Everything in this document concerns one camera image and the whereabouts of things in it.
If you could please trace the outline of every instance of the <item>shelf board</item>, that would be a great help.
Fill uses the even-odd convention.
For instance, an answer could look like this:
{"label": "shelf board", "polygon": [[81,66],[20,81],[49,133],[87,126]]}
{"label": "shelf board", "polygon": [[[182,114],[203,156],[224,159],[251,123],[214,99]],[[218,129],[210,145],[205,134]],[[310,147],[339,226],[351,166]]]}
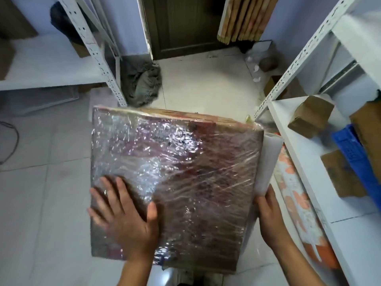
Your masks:
{"label": "shelf board", "polygon": [[332,29],[341,44],[381,88],[381,12],[345,14]]}
{"label": "shelf board", "polygon": [[91,56],[80,58],[63,34],[13,40],[16,50],[0,90],[64,86],[103,82]]}
{"label": "shelf board", "polygon": [[[328,95],[319,97],[331,101]],[[374,278],[373,281],[381,278],[380,272],[368,272],[367,260],[367,257],[374,257],[374,251],[381,255],[381,226],[379,223],[363,223],[361,232],[357,232],[352,224],[367,220],[375,213],[379,215],[377,207],[369,197],[340,198],[320,159],[323,154],[337,149],[331,133],[344,128],[348,120],[335,107],[328,121],[328,130],[320,136],[307,139],[297,134],[288,128],[288,123],[296,108],[306,98],[303,96],[271,101],[269,110],[350,285],[369,285],[363,284],[359,277],[367,273]]]}

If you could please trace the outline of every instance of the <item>blue plastic packaging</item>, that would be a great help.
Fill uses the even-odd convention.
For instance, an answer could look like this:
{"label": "blue plastic packaging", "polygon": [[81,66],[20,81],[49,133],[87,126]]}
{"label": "blue plastic packaging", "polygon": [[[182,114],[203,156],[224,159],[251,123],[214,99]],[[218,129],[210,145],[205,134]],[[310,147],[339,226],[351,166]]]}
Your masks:
{"label": "blue plastic packaging", "polygon": [[378,209],[381,210],[381,184],[378,183],[374,176],[372,166],[353,125],[347,125],[344,129],[332,134],[332,137],[359,177],[368,195],[374,200]]}

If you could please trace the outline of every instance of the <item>brown wooden door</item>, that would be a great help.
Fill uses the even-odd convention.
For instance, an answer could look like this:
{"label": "brown wooden door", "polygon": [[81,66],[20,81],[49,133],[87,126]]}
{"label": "brown wooden door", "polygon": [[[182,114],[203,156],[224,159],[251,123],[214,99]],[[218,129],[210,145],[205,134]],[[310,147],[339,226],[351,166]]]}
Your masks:
{"label": "brown wooden door", "polygon": [[217,32],[225,0],[143,0],[154,59],[224,47]]}

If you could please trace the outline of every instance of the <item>clear plastic sheet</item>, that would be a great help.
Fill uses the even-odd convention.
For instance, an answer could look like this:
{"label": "clear plastic sheet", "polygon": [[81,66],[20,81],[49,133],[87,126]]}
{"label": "clear plastic sheet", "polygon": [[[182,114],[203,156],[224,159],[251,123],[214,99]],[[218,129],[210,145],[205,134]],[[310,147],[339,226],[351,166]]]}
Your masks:
{"label": "clear plastic sheet", "polygon": [[[210,115],[106,107],[94,108],[93,127],[92,186],[101,188],[103,175],[123,177],[142,218],[157,204],[153,263],[235,272],[263,130]],[[126,258],[93,222],[91,248],[93,256]]]}

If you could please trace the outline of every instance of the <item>hand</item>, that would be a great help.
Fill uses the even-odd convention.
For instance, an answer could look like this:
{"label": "hand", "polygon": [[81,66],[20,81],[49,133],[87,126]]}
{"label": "hand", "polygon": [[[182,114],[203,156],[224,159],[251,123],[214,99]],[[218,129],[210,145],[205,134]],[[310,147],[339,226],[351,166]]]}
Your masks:
{"label": "hand", "polygon": [[119,197],[106,177],[102,177],[101,181],[107,190],[108,203],[92,187],[90,193],[95,198],[101,215],[94,209],[88,208],[89,216],[115,238],[129,261],[148,259],[152,262],[159,240],[155,203],[150,202],[148,205],[147,222],[145,222],[138,214],[121,178],[116,178]]}
{"label": "hand", "polygon": [[293,243],[272,186],[269,185],[265,197],[258,196],[255,201],[260,209],[261,234],[266,244],[274,251]]}

